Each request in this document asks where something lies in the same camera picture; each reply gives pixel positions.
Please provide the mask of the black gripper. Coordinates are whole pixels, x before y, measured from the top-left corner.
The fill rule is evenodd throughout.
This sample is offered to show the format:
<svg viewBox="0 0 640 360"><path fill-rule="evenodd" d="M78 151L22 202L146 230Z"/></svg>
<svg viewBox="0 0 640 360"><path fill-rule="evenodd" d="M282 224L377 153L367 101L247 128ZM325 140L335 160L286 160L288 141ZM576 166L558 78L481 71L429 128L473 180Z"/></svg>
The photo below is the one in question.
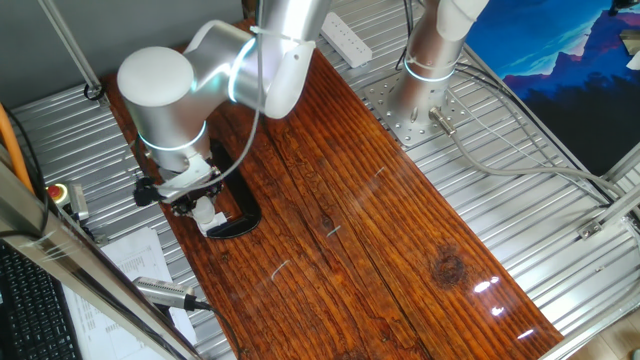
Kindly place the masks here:
<svg viewBox="0 0 640 360"><path fill-rule="evenodd" d="M215 206L218 195L223 190L222 184L214 184L204 186L209 180L212 180L215 174L205 173L202 176L187 179L186 174L180 174L169 181L169 185L173 187L189 187L195 186L196 190L179 191L176 198L170 203L171 211L174 216L192 217L193 209L196 207L197 201L206 197L212 206Z"/></svg>

